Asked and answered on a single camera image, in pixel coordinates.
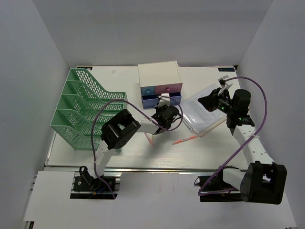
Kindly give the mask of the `light blue drawer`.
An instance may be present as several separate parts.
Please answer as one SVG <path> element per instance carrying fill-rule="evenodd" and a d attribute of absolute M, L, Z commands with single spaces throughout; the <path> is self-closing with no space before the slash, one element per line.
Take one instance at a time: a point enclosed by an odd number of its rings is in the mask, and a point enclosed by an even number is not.
<path fill-rule="evenodd" d="M 155 94 L 155 87 L 154 86 L 141 87 L 141 95 L 142 96 L 154 95 L 154 94 Z"/>

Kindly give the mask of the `purple-blue wide drawer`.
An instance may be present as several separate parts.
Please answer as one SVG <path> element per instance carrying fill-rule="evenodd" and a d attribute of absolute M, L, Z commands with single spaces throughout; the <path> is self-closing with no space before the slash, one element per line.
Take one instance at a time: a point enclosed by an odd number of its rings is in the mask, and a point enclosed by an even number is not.
<path fill-rule="evenodd" d="M 165 95 L 174 99 L 177 103 L 181 102 L 182 95 L 180 92 L 177 93 L 164 93 L 164 94 L 155 94 L 155 95 L 143 95 L 142 96 L 142 106 L 146 108 L 154 108 L 159 102 L 159 96 Z"/>

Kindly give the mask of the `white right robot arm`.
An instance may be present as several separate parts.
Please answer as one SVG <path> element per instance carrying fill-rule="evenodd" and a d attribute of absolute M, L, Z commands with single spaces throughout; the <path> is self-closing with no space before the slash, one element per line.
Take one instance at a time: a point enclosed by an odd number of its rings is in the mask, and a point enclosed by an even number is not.
<path fill-rule="evenodd" d="M 227 115 L 227 127 L 240 144 L 248 169 L 220 166 L 201 186 L 201 197 L 238 190 L 244 202 L 279 205 L 282 202 L 287 170 L 277 164 L 256 136 L 254 122 L 248 114 L 251 93 L 244 89 L 235 91 L 231 98 L 228 90 L 217 88 L 198 102 L 209 112 L 219 110 Z"/>

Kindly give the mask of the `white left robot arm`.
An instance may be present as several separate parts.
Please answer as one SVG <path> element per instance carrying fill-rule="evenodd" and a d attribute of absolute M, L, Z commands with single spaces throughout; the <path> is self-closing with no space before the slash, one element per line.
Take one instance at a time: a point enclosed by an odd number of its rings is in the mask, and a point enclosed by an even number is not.
<path fill-rule="evenodd" d="M 180 116 L 179 110 L 172 105 L 156 107 L 156 113 L 148 119 L 134 117 L 127 109 L 120 111 L 102 126 L 100 145 L 88 169 L 90 174 L 84 180 L 85 186 L 89 190 L 100 187 L 99 177 L 104 175 L 110 158 L 116 150 L 124 147 L 135 133 L 152 135 L 164 133 Z"/>

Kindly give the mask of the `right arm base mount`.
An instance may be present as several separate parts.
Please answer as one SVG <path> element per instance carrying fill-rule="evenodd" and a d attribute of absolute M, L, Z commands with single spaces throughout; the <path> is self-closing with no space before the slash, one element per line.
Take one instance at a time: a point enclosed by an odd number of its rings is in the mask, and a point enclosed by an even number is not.
<path fill-rule="evenodd" d="M 245 171 L 241 171 L 236 167 L 228 166 L 224 169 L 237 169 L 238 172 L 240 172 L 238 175 L 240 178 L 238 180 L 242 180 L 244 177 Z M 210 177 L 210 174 L 205 173 L 204 175 L 197 176 L 197 178 L 194 181 L 194 186 L 198 187 L 199 189 L 204 185 L 204 183 L 208 180 Z M 223 181 L 223 170 L 219 172 L 209 183 L 207 186 L 202 190 L 202 193 L 208 193 L 208 192 L 215 192 L 219 191 L 217 193 L 212 193 L 209 195 L 199 196 L 200 202 L 202 203 L 212 203 L 212 202 L 243 202 L 240 191 L 230 185 L 229 183 L 226 183 Z"/>

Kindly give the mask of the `pink drawer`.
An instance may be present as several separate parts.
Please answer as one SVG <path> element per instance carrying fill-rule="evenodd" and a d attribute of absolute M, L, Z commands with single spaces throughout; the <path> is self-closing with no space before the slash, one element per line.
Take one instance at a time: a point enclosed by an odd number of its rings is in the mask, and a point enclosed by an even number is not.
<path fill-rule="evenodd" d="M 181 91 L 183 83 L 173 83 L 155 86 L 155 94 L 178 93 Z"/>

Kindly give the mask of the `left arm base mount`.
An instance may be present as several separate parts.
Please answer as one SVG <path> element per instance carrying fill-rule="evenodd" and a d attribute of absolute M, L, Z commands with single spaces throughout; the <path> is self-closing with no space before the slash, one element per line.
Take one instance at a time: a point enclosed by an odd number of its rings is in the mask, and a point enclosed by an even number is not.
<path fill-rule="evenodd" d="M 87 167 L 81 166 L 79 174 L 74 177 L 70 199 L 106 199 L 117 197 L 120 180 L 116 176 L 101 177 L 107 185 L 88 172 Z"/>

